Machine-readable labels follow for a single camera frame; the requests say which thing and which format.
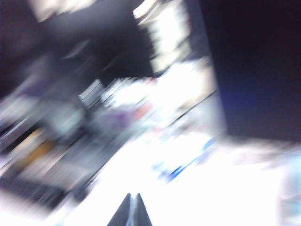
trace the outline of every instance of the black pointed object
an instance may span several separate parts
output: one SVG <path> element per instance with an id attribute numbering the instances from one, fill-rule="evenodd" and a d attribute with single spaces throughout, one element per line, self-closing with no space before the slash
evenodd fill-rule
<path id="1" fill-rule="evenodd" d="M 137 226 L 152 226 L 150 217 L 146 211 L 140 193 L 136 197 L 136 209 L 134 213 L 134 219 L 136 220 L 135 225 Z"/>
<path id="2" fill-rule="evenodd" d="M 107 226 L 125 226 L 130 213 L 131 195 L 128 193 Z"/>
<path id="3" fill-rule="evenodd" d="M 127 225 L 152 226 L 140 194 L 136 197 L 127 194 L 108 224 L 108 226 Z"/>

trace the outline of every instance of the dark screen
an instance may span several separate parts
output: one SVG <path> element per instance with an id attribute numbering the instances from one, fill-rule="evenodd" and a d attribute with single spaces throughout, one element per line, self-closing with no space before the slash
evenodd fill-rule
<path id="1" fill-rule="evenodd" d="M 233 135 L 301 141 L 301 4 L 200 0 Z"/>

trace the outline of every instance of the black panel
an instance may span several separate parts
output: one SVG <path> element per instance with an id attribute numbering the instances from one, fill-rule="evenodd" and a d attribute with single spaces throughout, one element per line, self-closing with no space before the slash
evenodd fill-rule
<path id="1" fill-rule="evenodd" d="M 300 141 L 300 1 L 200 3 L 229 133 Z"/>

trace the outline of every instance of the white surface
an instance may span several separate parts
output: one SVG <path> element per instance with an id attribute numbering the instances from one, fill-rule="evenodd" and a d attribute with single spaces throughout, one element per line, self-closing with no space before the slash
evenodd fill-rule
<path id="1" fill-rule="evenodd" d="M 105 226 L 127 193 L 141 193 L 153 226 L 276 226 L 282 168 L 269 163 L 233 166 L 217 152 L 169 184 L 150 170 L 156 142 L 125 145 L 106 165 L 92 193 L 64 226 Z"/>

